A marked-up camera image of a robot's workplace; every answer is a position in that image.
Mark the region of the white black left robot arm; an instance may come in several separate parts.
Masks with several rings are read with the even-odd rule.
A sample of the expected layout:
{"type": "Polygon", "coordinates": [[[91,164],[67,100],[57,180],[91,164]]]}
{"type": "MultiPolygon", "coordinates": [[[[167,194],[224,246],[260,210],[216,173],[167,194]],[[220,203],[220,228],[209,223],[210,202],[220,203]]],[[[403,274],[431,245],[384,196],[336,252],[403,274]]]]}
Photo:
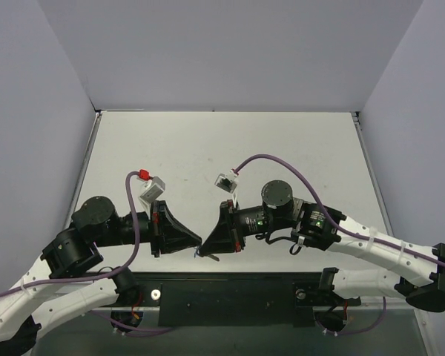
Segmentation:
{"type": "Polygon", "coordinates": [[[8,291],[0,294],[0,355],[23,355],[46,331],[81,314],[118,302],[138,302],[141,292],[130,264],[90,276],[103,261],[99,248],[148,243],[155,257],[197,247],[202,240],[174,219],[163,201],[154,212],[120,217],[107,197],[92,197],[71,224],[8,291]]]}

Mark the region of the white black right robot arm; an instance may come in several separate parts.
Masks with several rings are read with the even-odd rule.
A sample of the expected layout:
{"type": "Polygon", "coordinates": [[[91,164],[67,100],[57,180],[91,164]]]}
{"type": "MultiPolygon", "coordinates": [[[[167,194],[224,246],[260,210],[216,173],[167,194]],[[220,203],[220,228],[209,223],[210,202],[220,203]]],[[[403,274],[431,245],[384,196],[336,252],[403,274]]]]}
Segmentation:
{"type": "Polygon", "coordinates": [[[240,252],[249,236],[271,245],[275,231],[290,229],[286,240],[292,255],[316,248],[375,265],[358,271],[323,269],[316,292],[324,303],[391,297],[427,312],[445,311],[445,244],[416,245],[382,234],[333,208],[295,198],[282,180],[267,182],[261,199],[261,205],[245,209],[233,200],[222,202],[219,220],[198,255],[240,252]]]}

